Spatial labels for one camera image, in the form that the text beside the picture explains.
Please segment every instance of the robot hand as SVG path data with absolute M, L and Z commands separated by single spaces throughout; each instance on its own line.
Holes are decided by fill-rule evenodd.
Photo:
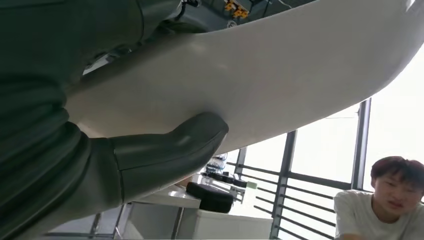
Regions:
M 0 240 L 35 238 L 208 162 L 228 132 L 213 113 L 163 135 L 90 139 L 64 109 L 90 60 L 147 38 L 179 3 L 0 1 Z

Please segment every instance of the white t-shirt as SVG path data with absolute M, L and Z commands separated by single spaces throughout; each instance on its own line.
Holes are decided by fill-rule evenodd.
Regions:
M 371 207 L 372 193 L 348 190 L 334 197 L 335 239 L 355 234 L 364 240 L 424 240 L 424 206 L 418 205 L 395 223 L 381 222 Z

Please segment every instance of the black cushion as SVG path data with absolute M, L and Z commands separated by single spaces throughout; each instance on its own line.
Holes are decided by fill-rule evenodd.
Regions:
M 189 182 L 186 192 L 200 199 L 200 209 L 218 213 L 228 213 L 233 206 L 234 198 L 228 192 L 215 189 L 205 184 Z

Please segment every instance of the white curved panel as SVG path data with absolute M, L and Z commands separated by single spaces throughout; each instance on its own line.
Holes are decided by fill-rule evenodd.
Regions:
M 294 130 L 389 84 L 424 41 L 422 0 L 318 0 L 241 26 L 159 42 L 85 77 L 71 120 L 93 137 L 164 133 L 203 111 L 219 152 Z

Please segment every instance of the man's hair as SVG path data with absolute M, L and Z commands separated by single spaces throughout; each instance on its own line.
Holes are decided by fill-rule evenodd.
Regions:
M 424 190 L 424 165 L 417 160 L 408 160 L 401 156 L 387 156 L 372 165 L 371 177 L 379 178 L 385 174 L 400 173 L 402 182 L 408 182 Z

